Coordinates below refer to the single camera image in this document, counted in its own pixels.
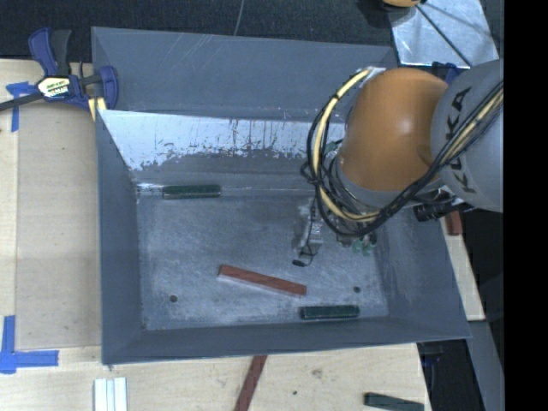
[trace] yellow cable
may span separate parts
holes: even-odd
[[[321,141],[324,138],[324,131],[325,126],[327,125],[327,122],[329,121],[329,118],[331,116],[331,112],[335,108],[335,105],[337,105],[337,102],[346,94],[350,88],[352,88],[358,81],[366,78],[370,73],[372,72],[372,68],[366,68],[365,70],[362,70],[355,74],[352,78],[350,78],[339,90],[335,93],[335,95],[329,100],[327,105],[325,106],[324,113],[319,119],[318,127],[316,130],[316,136],[314,139],[314,145],[313,145],[313,160],[312,160],[312,168],[313,168],[313,174],[315,176],[319,173],[319,160],[320,160],[320,152],[321,152]],[[337,216],[353,221],[353,222],[369,222],[372,221],[374,218],[377,217],[378,212],[374,213],[367,213],[367,214],[361,214],[361,213],[348,213],[347,211],[344,211],[340,207],[338,207],[329,197],[329,195],[324,190],[323,186],[320,185],[320,196],[321,199],[324,201],[325,205]]]
[[[313,159],[312,159],[312,170],[315,176],[318,176],[319,173],[319,161],[321,159],[321,142],[324,138],[324,131],[327,122],[330,119],[331,113],[335,109],[338,101],[346,94],[352,86],[354,86],[359,80],[366,78],[372,72],[371,68],[366,68],[365,70],[360,71],[350,78],[339,90],[335,93],[333,97],[329,100],[325,106],[324,113],[319,119],[319,123],[316,129],[316,135],[314,138],[313,144]],[[478,122],[483,120],[485,116],[492,111],[492,109],[497,108],[503,102],[503,89],[491,98],[491,100],[481,109],[481,111],[476,115],[476,117],[460,132],[455,143],[448,150],[447,154],[444,157],[442,163],[451,158],[454,154],[457,154],[458,151],[462,148],[462,145],[466,143],[466,138],[478,125]],[[325,205],[338,217],[346,219],[348,221],[356,223],[368,223],[373,221],[378,216],[378,211],[363,214],[363,213],[353,213],[343,210],[341,207],[337,206],[333,200],[330,198],[328,193],[324,190],[323,185],[320,184],[320,197],[325,203]]]

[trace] wooden table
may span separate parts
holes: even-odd
[[[0,59],[0,101],[8,83],[41,75],[35,62]],[[91,117],[38,101],[21,108],[20,131],[10,123],[0,113],[0,320],[15,314],[16,349],[60,354],[59,366],[0,374],[0,409],[89,410],[93,380],[119,377],[130,411],[233,409],[251,357],[101,364]],[[446,239],[468,319],[484,319],[462,238]],[[414,344],[269,356],[250,409],[376,409],[363,405],[368,391],[432,409]]]

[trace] gray bin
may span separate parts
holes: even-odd
[[[291,264],[313,187],[300,175],[313,118],[357,69],[392,49],[94,28],[93,64],[118,72],[97,118],[103,363],[275,354],[469,337],[443,232],[399,212],[369,256],[323,245]],[[354,89],[337,106],[344,133]],[[167,185],[218,198],[164,200]],[[294,298],[217,278],[238,266],[302,283]],[[357,319],[302,321],[352,304]]]

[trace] brown stick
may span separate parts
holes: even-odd
[[[265,274],[259,274],[258,272],[243,270],[242,268],[236,268],[231,265],[221,265],[218,275],[242,283],[257,285],[264,289],[284,292],[289,295],[302,297],[307,294],[307,287],[305,285],[277,277],[266,276]]]
[[[452,236],[458,236],[464,233],[462,229],[461,214],[458,210],[452,211],[445,216],[445,226],[447,227],[447,233]]]
[[[266,363],[266,354],[254,356],[251,361],[251,366],[247,371],[246,380],[241,387],[240,395],[238,396],[238,402],[234,411],[247,411],[253,398],[253,393],[257,384],[259,383],[260,374],[263,372],[263,367]]]

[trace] black floor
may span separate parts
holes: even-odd
[[[504,57],[504,0],[480,0],[491,35]],[[91,61],[92,26],[237,34],[336,43],[392,45],[388,15],[376,0],[0,0],[0,57],[30,58],[28,35],[50,26],[71,29],[69,61]],[[463,215],[465,238],[488,319],[504,361],[501,215],[474,211]],[[470,371],[465,342],[423,346],[440,353],[426,375],[432,378],[434,411],[480,411],[481,400]]]

